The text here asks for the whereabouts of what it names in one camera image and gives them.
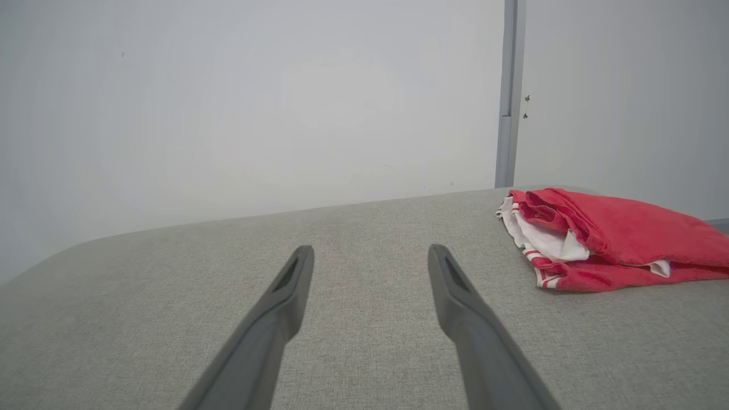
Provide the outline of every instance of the red cloth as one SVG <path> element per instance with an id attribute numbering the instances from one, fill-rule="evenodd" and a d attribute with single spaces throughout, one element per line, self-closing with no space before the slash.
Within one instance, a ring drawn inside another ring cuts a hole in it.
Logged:
<path id="1" fill-rule="evenodd" d="M 729 279 L 729 236 L 694 217 L 624 198 L 547 188 L 510 195 L 525 220 L 562 233 L 574 232 L 595 255 L 554 263 L 533 258 L 543 278 L 557 275 L 555 288 L 602 292 L 626 286 Z M 644 265 L 671 263 L 670 277 Z"/>

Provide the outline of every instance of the gray fabric surface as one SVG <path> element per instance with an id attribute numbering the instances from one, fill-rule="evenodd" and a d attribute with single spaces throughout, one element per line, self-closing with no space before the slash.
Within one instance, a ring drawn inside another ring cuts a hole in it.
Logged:
<path id="1" fill-rule="evenodd" d="M 564 409 L 729 402 L 729 281 L 538 289 L 485 190 L 99 239 L 0 287 L 0 409 L 172 409 L 299 244 L 274 409 L 465 409 L 426 269 L 448 246 Z"/>

